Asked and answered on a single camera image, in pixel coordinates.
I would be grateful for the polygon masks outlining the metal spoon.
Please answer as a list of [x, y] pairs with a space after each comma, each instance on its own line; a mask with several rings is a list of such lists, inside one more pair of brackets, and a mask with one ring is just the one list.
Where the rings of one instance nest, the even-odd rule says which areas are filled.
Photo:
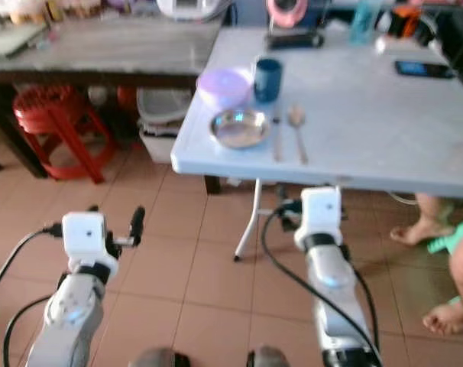
[[299, 160], [301, 161], [301, 164], [306, 165], [309, 163], [309, 157], [302, 134], [302, 127], [305, 125], [305, 112], [301, 107], [298, 105], [293, 105], [290, 107], [288, 123], [290, 123], [290, 126], [294, 130]]

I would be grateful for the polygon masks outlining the dark blue cup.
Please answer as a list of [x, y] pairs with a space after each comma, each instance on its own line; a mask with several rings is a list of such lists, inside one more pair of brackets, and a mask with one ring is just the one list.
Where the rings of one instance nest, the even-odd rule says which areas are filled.
[[254, 64], [254, 99], [256, 102], [274, 102], [283, 83], [283, 63], [274, 58], [259, 58]]

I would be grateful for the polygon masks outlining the green cloth garment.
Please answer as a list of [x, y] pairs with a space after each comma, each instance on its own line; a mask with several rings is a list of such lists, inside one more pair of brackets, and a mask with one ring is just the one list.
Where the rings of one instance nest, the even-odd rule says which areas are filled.
[[440, 251], [446, 251], [451, 254], [455, 251], [456, 247], [461, 244], [463, 240], [463, 222], [455, 227], [455, 231], [449, 235], [441, 235], [441, 237], [434, 238], [426, 245], [429, 254], [437, 254]]

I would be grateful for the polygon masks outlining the white plastic basin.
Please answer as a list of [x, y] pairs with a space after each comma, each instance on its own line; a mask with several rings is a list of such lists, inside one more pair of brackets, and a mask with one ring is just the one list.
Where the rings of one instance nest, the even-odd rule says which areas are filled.
[[136, 100], [141, 127], [169, 125], [185, 118], [193, 92], [189, 89], [140, 88], [137, 89]]

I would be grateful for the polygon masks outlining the grey right robot leg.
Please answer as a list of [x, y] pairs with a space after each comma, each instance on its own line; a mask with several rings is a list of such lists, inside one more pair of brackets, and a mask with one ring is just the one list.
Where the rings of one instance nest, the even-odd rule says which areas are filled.
[[259, 346], [250, 350], [245, 367], [290, 367], [283, 350], [273, 346]]

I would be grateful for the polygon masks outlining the red plastic stool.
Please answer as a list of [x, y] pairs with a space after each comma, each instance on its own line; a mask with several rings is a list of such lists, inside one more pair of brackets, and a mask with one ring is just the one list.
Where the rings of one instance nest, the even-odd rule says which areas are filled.
[[[88, 176], [95, 184], [105, 182], [102, 169], [111, 161], [118, 144], [94, 106], [70, 85], [36, 85], [19, 92], [12, 104], [16, 122], [27, 144], [39, 158], [47, 174], [58, 180]], [[98, 154], [83, 142], [85, 133], [105, 138]], [[55, 165], [51, 154], [66, 148], [74, 165]]]

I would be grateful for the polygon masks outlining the small red plastic object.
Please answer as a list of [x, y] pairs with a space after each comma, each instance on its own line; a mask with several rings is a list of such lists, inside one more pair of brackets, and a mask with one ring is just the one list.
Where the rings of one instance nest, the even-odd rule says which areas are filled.
[[119, 108], [133, 116], [138, 116], [137, 91], [138, 88], [133, 86], [119, 86], [116, 89]]

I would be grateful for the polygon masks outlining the round metal plate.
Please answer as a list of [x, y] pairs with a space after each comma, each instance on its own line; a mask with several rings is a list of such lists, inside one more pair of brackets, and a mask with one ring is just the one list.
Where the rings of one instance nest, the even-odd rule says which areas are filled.
[[209, 122], [209, 133], [220, 147], [232, 150], [258, 146], [271, 133], [270, 118], [258, 109], [225, 109]]

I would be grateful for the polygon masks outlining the black smartphone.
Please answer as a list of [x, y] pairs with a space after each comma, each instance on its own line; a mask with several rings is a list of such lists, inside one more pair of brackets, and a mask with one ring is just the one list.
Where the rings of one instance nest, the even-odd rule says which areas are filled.
[[444, 80], [451, 80], [455, 77], [455, 71], [447, 64], [420, 62], [420, 60], [395, 60], [393, 66], [399, 76], [444, 78]]

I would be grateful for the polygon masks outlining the white plastic box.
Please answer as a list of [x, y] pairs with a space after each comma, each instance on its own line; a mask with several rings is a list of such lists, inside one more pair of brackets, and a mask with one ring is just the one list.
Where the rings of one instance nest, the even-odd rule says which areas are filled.
[[152, 161], [158, 164], [171, 164], [171, 151], [179, 131], [178, 126], [141, 126], [140, 137]]

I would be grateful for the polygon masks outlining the purple plastic bowl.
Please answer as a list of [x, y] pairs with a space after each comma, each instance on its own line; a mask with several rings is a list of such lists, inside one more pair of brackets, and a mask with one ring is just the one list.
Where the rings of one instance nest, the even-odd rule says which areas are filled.
[[204, 70], [197, 77], [194, 99], [212, 109], [242, 106], [251, 100], [253, 84], [253, 73], [241, 67]]

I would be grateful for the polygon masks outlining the grey robot leg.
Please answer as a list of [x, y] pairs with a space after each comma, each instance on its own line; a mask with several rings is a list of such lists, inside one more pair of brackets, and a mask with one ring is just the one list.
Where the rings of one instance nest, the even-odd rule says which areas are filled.
[[186, 357], [171, 347], [148, 347], [128, 367], [186, 367]]
[[259, 346], [250, 350], [245, 367], [290, 367], [283, 350], [273, 346]]

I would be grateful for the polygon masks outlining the green flat board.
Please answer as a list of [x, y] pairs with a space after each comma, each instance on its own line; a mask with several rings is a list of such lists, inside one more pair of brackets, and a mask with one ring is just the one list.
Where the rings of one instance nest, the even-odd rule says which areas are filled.
[[48, 29], [46, 24], [11, 24], [0, 28], [0, 59], [22, 52]]

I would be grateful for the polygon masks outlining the pink round object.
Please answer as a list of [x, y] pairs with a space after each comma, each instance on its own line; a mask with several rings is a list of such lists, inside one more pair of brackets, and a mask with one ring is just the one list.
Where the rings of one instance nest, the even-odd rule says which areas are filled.
[[309, 0], [265, 0], [270, 26], [296, 27], [307, 14], [308, 2]]

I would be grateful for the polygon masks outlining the grey left robot leg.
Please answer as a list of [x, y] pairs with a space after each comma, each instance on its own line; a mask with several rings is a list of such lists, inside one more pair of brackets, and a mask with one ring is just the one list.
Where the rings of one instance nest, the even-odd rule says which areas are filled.
[[128, 367], [186, 367], [186, 357], [171, 347], [148, 347]]

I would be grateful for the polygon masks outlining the teal translucent cup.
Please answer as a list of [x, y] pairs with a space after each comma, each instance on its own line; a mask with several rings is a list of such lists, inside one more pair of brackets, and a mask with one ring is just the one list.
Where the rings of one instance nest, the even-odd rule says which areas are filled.
[[385, 0], [356, 0], [349, 43], [368, 45], [374, 42], [376, 21]]

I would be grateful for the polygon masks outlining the person's bare foot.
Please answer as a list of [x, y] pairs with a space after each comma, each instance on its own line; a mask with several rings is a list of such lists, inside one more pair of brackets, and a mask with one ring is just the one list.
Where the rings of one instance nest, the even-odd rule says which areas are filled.
[[458, 301], [437, 305], [423, 317], [423, 325], [439, 335], [463, 332], [463, 239], [449, 255], [448, 266], [458, 291]]
[[455, 227], [448, 220], [454, 210], [454, 199], [433, 196], [431, 193], [414, 193], [414, 199], [418, 206], [416, 222], [393, 228], [390, 231], [392, 240], [405, 245], [418, 245], [425, 240], [454, 233]]

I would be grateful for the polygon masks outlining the orange and black object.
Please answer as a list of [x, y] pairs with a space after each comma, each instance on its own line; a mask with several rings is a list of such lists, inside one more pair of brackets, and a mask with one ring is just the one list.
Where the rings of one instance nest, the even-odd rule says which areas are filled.
[[396, 6], [385, 15], [388, 25], [383, 29], [388, 38], [413, 40], [421, 46], [428, 46], [438, 38], [435, 21], [419, 6]]

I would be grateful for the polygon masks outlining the grey topped wooden table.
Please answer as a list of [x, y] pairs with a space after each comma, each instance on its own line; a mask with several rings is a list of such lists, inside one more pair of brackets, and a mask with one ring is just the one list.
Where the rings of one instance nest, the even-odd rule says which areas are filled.
[[16, 125], [16, 84], [193, 89], [221, 25], [167, 18], [60, 22], [51, 31], [55, 38], [49, 45], [0, 58], [2, 142], [29, 174], [46, 178]]

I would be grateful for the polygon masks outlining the white folding table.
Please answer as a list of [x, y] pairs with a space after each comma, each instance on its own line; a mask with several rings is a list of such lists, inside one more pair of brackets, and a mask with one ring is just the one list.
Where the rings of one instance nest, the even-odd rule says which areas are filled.
[[399, 76], [393, 58], [325, 34], [319, 49], [274, 51], [284, 66], [278, 104], [305, 113], [308, 154], [299, 161], [292, 129], [283, 157], [270, 142], [229, 150], [211, 138], [216, 115], [196, 97], [170, 157], [178, 174], [262, 179], [463, 198], [463, 83]]

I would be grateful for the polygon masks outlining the white metal table leg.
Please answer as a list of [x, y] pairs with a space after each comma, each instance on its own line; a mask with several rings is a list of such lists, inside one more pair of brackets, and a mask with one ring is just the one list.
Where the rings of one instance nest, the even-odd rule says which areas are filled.
[[235, 263], [242, 262], [246, 255], [250, 252], [250, 247], [256, 240], [256, 235], [262, 227], [262, 221], [267, 217], [274, 215], [276, 211], [276, 185], [286, 184], [288, 191], [290, 185], [284, 182], [259, 180], [256, 179], [252, 182], [250, 196], [248, 199], [249, 209], [247, 210], [248, 216], [245, 227], [238, 240], [238, 244], [234, 250], [234, 258], [232, 261]]

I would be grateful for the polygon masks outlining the black flat oblong device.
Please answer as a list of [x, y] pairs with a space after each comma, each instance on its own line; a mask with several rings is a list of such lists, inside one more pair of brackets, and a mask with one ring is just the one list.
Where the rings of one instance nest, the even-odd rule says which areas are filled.
[[325, 38], [318, 31], [310, 31], [305, 34], [267, 34], [265, 42], [269, 51], [281, 51], [319, 48]]

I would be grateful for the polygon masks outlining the white rice cooker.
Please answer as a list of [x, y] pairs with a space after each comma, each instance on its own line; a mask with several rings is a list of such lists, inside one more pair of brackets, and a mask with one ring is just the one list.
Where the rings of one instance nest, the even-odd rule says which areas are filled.
[[161, 14], [174, 21], [208, 21], [227, 10], [234, 0], [155, 0]]

